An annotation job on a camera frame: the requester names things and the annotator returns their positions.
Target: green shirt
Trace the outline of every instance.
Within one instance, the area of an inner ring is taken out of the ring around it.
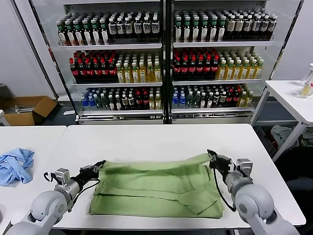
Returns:
[[[221,218],[208,154],[181,162],[111,163],[100,169],[92,214]]]

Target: dark bottle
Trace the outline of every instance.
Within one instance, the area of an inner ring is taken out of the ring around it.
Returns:
[[[78,70],[80,77],[85,79],[87,77],[87,70],[81,58],[78,58]]]
[[[102,77],[102,70],[101,70],[100,65],[97,61],[97,58],[93,59],[93,70],[94,70],[95,77],[100,79]]]
[[[198,76],[202,76],[202,72],[203,72],[203,55],[200,55],[196,66],[196,74]]]
[[[135,34],[137,38],[141,38],[142,37],[142,22],[140,21],[139,17],[136,17],[135,19],[136,19],[134,23]]]
[[[272,38],[272,34],[276,27],[276,24],[277,24],[277,16],[273,14],[269,21],[268,29],[266,31],[266,40],[269,41]]]
[[[259,29],[261,26],[261,16],[256,16],[256,19],[252,22],[251,28],[251,40],[257,40],[259,37]]]
[[[226,16],[222,16],[221,22],[220,22],[220,27],[219,27],[219,32],[218,32],[218,36],[217,36],[218,42],[223,41],[224,33],[225,33],[225,24],[226,24]]]
[[[107,23],[105,19],[100,20],[101,25],[101,44],[108,45],[109,44],[109,38],[108,38],[108,30],[107,30]]]
[[[56,21],[57,27],[58,27],[58,34],[61,41],[61,46],[70,46],[70,42],[68,39],[67,31],[62,25],[62,21]]]
[[[116,28],[116,23],[114,22],[113,18],[109,19],[109,33],[111,38],[116,38],[117,35],[117,28]]]
[[[70,70],[72,71],[73,76],[75,77],[75,79],[79,79],[80,75],[79,75],[78,67],[74,63],[73,58],[69,59],[69,64],[70,64]]]
[[[235,16],[232,15],[227,23],[227,26],[226,26],[226,32],[225,32],[225,39],[227,41],[231,41],[233,40],[233,36],[234,36],[234,29],[235,29],[235,24],[236,24],[236,21],[235,21]]]
[[[181,76],[186,76],[187,72],[188,72],[188,56],[186,55],[180,67]]]
[[[189,76],[194,76],[195,75],[195,70],[196,70],[196,56],[193,55],[189,64]]]
[[[203,65],[203,75],[204,76],[209,76],[210,75],[210,70],[211,70],[211,55],[208,55],[206,57],[204,65]]]

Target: yellow juice bottle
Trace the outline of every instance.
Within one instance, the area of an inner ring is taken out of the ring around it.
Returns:
[[[215,76],[216,80],[223,80],[224,73],[225,73],[225,65],[226,65],[226,60],[222,60],[216,72],[216,76]]]
[[[246,79],[253,79],[253,74],[255,70],[256,70],[256,59],[253,59],[246,73]]]
[[[264,59],[260,59],[259,64],[258,64],[256,70],[254,71],[253,79],[260,79],[261,78],[263,63],[264,63]]]

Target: bottle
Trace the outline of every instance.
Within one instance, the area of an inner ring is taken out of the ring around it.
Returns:
[[[228,20],[227,26],[226,26],[226,32],[225,32],[225,39],[228,41],[233,40],[234,36],[234,29],[235,29],[235,16],[232,15],[230,19]]]
[[[221,42],[224,38],[225,33],[225,24],[226,24],[226,16],[221,17],[220,27],[219,27],[219,34],[217,36],[217,41]]]
[[[224,74],[224,80],[231,80],[231,76],[233,74],[233,66],[234,66],[234,61],[229,60],[228,67],[225,69],[225,74]]]
[[[190,34],[190,17],[189,16],[185,17],[183,33],[184,33],[184,43],[189,42],[189,34]]]
[[[223,80],[224,74],[225,74],[225,65],[226,65],[226,60],[222,60],[221,65],[219,66],[215,75],[216,80]]]
[[[237,60],[236,66],[234,67],[233,74],[231,75],[232,80],[238,80],[239,72],[241,68],[241,60]]]
[[[83,33],[86,39],[86,43],[88,46],[92,45],[92,41],[91,41],[91,30],[89,29],[89,25],[88,25],[88,21],[87,20],[83,20]]]
[[[239,18],[236,20],[235,29],[234,29],[234,40],[241,39],[241,31],[243,30],[244,26],[244,16],[240,15]]]
[[[255,70],[256,70],[256,59],[253,59],[246,73],[246,79],[253,79]]]
[[[192,41],[196,42],[198,40],[199,34],[199,16],[194,17],[194,24],[192,27]]]
[[[277,24],[277,16],[272,15],[269,24],[268,24],[268,29],[266,31],[266,40],[269,41],[272,38],[273,31],[276,27]]]
[[[206,36],[207,36],[207,20],[208,17],[204,16],[203,21],[202,21],[202,27],[201,27],[201,42],[206,41]]]
[[[66,30],[64,29],[61,21],[56,21],[58,27],[58,34],[61,41],[62,46],[70,46],[69,38]]]
[[[243,107],[246,101],[246,92],[243,91],[241,97],[239,98],[239,100],[237,101],[237,105],[236,107]]]
[[[146,16],[143,22],[143,33],[145,38],[150,38],[151,36],[151,22],[149,21],[149,17]]]
[[[246,79],[248,69],[249,69],[249,60],[244,60],[244,65],[240,68],[238,79]]]
[[[153,67],[152,67],[152,62],[148,62],[147,81],[148,82],[155,82],[156,81],[155,72],[154,72]]]
[[[113,18],[109,19],[109,33],[113,39],[116,38],[117,28],[116,28],[116,23],[114,22]]]
[[[140,81],[146,82],[146,68],[143,62],[139,63],[139,74],[140,74]]]
[[[69,42],[72,46],[76,46],[76,38],[74,36],[74,30],[72,28],[72,25],[71,25],[71,21],[65,21],[65,25],[67,27],[67,36],[68,36],[68,39],[69,39]]]
[[[82,29],[80,28],[79,22],[77,20],[74,20],[73,24],[74,24],[73,33],[75,34],[75,37],[77,39],[76,44],[80,45],[80,46],[83,46],[85,37],[81,33]]]
[[[217,16],[212,17],[211,27],[210,27],[210,36],[209,41],[214,42],[216,36],[216,24],[217,24]]]
[[[261,16],[256,16],[256,19],[252,22],[251,28],[251,38],[252,40],[257,40],[259,37],[259,29],[261,26]]]

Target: white wall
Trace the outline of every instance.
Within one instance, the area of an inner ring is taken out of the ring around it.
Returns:
[[[291,32],[273,80],[299,80],[313,63],[313,1],[305,0]]]

